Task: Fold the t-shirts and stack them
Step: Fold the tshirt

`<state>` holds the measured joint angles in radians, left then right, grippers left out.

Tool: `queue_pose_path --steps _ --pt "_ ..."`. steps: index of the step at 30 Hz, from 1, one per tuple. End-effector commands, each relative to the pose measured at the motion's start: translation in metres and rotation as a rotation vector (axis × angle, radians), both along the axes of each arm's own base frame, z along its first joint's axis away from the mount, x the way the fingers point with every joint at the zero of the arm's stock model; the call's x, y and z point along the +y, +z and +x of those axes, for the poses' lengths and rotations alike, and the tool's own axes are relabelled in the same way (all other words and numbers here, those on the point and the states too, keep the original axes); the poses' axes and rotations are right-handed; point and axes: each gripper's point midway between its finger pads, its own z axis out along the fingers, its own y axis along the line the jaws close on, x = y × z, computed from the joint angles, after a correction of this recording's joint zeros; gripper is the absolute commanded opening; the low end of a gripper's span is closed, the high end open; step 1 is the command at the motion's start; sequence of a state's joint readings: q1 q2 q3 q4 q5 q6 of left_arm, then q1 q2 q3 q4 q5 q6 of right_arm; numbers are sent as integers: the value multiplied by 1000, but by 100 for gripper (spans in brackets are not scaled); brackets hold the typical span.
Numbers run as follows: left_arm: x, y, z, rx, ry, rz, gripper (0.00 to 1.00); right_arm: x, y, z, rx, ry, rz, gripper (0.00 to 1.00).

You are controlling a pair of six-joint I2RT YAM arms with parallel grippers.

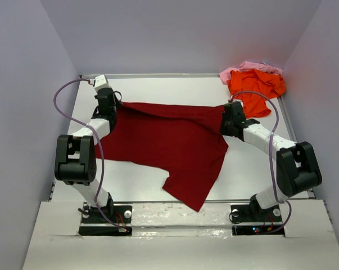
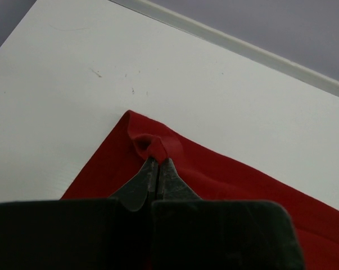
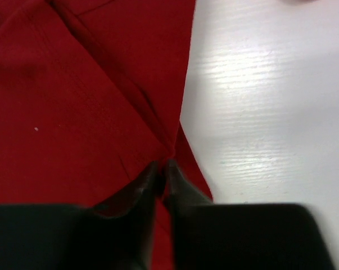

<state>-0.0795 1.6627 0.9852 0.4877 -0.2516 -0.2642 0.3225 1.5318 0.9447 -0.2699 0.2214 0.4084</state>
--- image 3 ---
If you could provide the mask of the dark red t shirt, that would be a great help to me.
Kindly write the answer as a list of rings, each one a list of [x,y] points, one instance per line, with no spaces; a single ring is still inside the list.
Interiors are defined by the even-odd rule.
[[[174,160],[211,200],[180,124],[195,1],[0,1],[0,205],[90,208],[158,164],[149,269],[175,269]]]

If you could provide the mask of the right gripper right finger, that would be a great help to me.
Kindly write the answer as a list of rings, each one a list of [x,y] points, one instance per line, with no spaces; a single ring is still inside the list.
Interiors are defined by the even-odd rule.
[[[171,160],[175,269],[334,269],[311,212],[299,204],[214,204]]]

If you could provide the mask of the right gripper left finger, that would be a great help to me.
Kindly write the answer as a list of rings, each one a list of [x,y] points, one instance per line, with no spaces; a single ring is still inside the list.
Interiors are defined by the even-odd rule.
[[[0,205],[0,269],[149,269],[157,167],[90,208]]]

